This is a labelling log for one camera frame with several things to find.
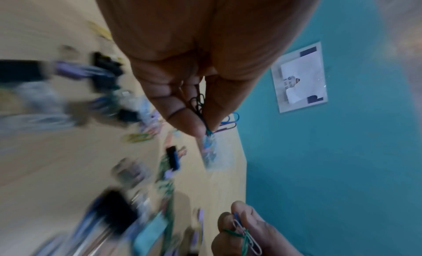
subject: hand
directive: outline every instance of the hand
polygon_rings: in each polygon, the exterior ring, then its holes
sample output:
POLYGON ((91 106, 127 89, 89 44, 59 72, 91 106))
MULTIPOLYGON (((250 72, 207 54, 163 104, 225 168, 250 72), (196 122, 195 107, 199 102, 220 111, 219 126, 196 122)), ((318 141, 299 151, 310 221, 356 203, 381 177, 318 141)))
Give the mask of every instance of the hand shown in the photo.
POLYGON ((289 241, 272 225, 265 222, 251 206, 236 201, 231 207, 232 213, 225 212, 218 219, 218 234, 212 242, 211 249, 214 256, 241 255, 243 238, 230 235, 224 229, 235 230, 233 227, 233 213, 240 215, 242 225, 249 230, 262 249, 263 256, 303 256, 289 241))
POLYGON ((190 99, 215 130, 304 27, 318 0, 97 0, 117 46, 165 120, 202 137, 190 99))

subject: wooden table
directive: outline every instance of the wooden table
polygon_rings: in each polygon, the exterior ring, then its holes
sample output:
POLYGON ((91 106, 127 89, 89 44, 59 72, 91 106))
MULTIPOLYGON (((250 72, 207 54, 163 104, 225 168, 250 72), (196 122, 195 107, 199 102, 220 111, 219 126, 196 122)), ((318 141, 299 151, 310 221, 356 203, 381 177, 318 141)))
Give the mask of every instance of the wooden table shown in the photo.
MULTIPOLYGON (((3 59, 53 60, 61 44, 87 53, 98 48, 86 20, 103 22, 93 0, 0 0, 0 53, 3 59)), ((128 67, 124 88, 141 88, 128 67)), ((117 185, 111 168, 124 157, 146 163, 156 175, 163 142, 172 127, 165 125, 154 140, 130 144, 123 135, 135 132, 88 111, 87 102, 97 97, 87 81, 52 76, 51 83, 69 103, 84 125, 56 132, 37 132, 2 137, 0 140, 0 251, 2 256, 30 255, 54 234, 71 231, 86 207, 105 188, 117 185)), ((192 222, 194 208, 205 210, 202 255, 211 255, 218 233, 217 218, 235 200, 245 200, 246 160, 237 130, 223 132, 233 148, 233 166, 207 172, 194 138, 174 138, 186 146, 175 177, 175 231, 192 222)), ((153 185, 153 203, 159 201, 153 185)))

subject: chain of paper clips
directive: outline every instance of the chain of paper clips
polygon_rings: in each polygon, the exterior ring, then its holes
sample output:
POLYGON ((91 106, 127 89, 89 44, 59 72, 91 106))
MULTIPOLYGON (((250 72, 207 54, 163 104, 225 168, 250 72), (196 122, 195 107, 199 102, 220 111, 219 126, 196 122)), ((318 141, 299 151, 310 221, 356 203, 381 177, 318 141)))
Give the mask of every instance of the chain of paper clips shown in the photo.
POLYGON ((248 248, 250 248, 256 256, 261 256, 262 255, 261 247, 254 240, 254 238, 251 236, 251 234, 249 234, 249 231, 242 226, 237 214, 234 214, 234 216, 235 216, 235 219, 233 220, 233 226, 236 229, 236 231, 231 231, 230 229, 224 229, 224 231, 226 231, 230 235, 244 239, 243 244, 242 244, 242 254, 241 254, 241 256, 246 256, 248 248))
MULTIPOLYGON (((203 94, 199 94, 197 97, 193 97, 190 99, 190 105, 194 109, 195 113, 198 115, 198 117, 202 120, 205 127, 207 128, 207 136, 211 136, 213 132, 208 128, 207 123, 204 120, 204 117, 202 117, 202 107, 204 106, 205 96, 203 94)), ((234 120, 230 120, 230 116, 227 116, 226 120, 222 121, 220 123, 220 127, 224 126, 225 128, 220 128, 214 133, 222 132, 225 130, 233 129, 237 126, 237 122, 240 120, 240 115, 237 112, 232 113, 234 116, 234 120)))

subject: white paper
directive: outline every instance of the white paper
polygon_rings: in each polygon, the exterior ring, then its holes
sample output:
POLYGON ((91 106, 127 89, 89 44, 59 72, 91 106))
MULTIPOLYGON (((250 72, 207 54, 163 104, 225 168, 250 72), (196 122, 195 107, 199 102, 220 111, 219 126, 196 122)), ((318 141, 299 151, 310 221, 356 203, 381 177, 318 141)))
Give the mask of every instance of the white paper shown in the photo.
POLYGON ((294 77, 300 81, 286 90, 289 104, 294 104, 312 95, 324 95, 325 82, 322 79, 323 67, 319 53, 311 53, 281 65, 284 79, 294 77))

